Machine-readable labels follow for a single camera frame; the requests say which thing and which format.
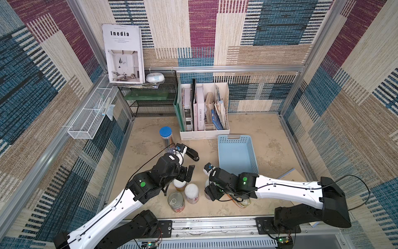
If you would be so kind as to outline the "colourful can with spoon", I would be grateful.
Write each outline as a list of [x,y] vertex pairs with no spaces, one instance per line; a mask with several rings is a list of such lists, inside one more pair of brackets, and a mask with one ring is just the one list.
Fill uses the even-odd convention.
[[[209,180],[207,179],[205,182],[205,189],[209,186]],[[211,200],[210,196],[207,194],[206,191],[204,191],[204,195],[208,200]]]

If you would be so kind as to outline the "silver round pull-tab can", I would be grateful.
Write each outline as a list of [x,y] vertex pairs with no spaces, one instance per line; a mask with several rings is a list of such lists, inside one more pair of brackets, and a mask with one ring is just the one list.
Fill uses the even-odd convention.
[[180,192],[171,193],[167,199],[167,202],[170,208],[176,213],[182,212],[185,208],[184,197]]

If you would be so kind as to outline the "pink can white lid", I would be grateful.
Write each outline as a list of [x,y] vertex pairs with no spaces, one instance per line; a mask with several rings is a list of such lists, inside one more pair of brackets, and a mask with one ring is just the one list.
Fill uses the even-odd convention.
[[196,204],[199,201],[199,188],[196,184],[188,184],[185,187],[184,194],[190,204]]

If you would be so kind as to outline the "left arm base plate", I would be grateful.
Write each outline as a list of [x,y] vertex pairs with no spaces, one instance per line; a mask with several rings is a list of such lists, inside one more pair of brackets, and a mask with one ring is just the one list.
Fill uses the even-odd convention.
[[172,220],[160,220],[155,226],[152,226],[149,230],[149,238],[170,238],[172,236],[173,221]]

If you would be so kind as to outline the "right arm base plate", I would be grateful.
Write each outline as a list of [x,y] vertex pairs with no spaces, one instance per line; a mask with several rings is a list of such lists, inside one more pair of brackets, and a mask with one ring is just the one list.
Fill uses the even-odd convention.
[[296,226],[293,229],[287,229],[285,227],[277,227],[274,225],[274,217],[256,217],[256,228],[258,230],[258,234],[267,235],[269,234],[289,234],[289,233],[301,233],[300,226]]

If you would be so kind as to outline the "yellow can white lid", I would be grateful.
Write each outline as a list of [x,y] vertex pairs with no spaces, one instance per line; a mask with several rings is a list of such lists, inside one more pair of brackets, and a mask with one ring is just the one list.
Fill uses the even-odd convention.
[[181,182],[181,181],[175,179],[175,180],[173,180],[173,185],[175,186],[177,191],[184,192],[187,183],[186,183],[186,181]]

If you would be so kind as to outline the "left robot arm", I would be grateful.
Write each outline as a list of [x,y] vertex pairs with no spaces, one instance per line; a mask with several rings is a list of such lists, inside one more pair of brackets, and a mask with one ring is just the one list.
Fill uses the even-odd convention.
[[95,217],[72,232],[61,232],[54,238],[57,249],[93,249],[124,218],[159,193],[167,195],[169,185],[177,179],[189,182],[194,166],[184,167],[186,150],[165,153],[152,169],[129,179],[125,188]]

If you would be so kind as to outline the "oval gold fish tin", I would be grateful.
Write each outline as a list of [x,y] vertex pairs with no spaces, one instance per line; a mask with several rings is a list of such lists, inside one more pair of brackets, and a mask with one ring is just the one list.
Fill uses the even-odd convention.
[[245,199],[244,200],[244,199],[241,199],[241,198],[234,198],[231,195],[229,195],[229,197],[241,209],[245,209],[251,204],[250,199]]

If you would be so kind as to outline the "light blue plastic basket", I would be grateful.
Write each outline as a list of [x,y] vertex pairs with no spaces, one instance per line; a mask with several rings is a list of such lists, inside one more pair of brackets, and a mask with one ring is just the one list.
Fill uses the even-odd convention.
[[229,173],[259,174],[255,150],[249,135],[218,136],[219,167]]

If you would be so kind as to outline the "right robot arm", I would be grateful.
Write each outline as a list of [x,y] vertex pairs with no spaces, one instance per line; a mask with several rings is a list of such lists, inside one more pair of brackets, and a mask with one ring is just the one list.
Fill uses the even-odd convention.
[[205,193],[212,201],[229,195],[239,202],[251,198],[295,202],[295,206],[275,209],[273,226],[276,230],[293,230],[312,222],[337,228],[351,227],[346,195],[329,177],[322,177],[318,182],[292,182],[248,172],[235,175],[211,164],[204,167],[204,172],[209,178]]

